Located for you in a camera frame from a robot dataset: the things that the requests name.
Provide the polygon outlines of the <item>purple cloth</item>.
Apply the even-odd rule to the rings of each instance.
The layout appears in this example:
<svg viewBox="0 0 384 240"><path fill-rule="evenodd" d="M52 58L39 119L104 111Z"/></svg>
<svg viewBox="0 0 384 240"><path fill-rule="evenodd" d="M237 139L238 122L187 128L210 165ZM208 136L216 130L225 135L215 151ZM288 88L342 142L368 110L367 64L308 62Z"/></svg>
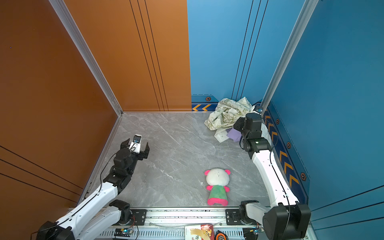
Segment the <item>purple cloth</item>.
<svg viewBox="0 0 384 240"><path fill-rule="evenodd" d="M227 132L227 137L233 140L235 143L238 143L242 138L241 132L234 128L227 130Z"/></svg>

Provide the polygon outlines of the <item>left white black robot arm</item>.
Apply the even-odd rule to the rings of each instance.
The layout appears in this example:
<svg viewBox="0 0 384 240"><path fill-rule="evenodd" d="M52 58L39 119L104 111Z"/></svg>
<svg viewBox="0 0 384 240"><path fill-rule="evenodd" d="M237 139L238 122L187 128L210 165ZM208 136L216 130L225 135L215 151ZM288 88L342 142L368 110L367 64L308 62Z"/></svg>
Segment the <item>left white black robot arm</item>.
<svg viewBox="0 0 384 240"><path fill-rule="evenodd" d="M113 224L134 224L130 204L116 197L129 184L138 161L148 158L150 147L141 150L142 136L121 143L114 164L101 184L77 207L37 231L38 240L94 240Z"/></svg>

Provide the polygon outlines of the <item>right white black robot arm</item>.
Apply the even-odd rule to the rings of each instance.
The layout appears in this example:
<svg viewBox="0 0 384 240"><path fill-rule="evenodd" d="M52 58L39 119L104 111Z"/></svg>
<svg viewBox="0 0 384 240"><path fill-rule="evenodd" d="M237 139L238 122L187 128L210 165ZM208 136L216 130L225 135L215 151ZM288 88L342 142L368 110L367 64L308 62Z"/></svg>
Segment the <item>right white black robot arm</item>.
<svg viewBox="0 0 384 240"><path fill-rule="evenodd" d="M235 125L240 131L241 147L248 154L266 186L270 205L242 201L240 219L245 225L259 225L270 240L303 239L310 223L311 211L299 202L283 176L274 155L275 144L258 113L247 113Z"/></svg>

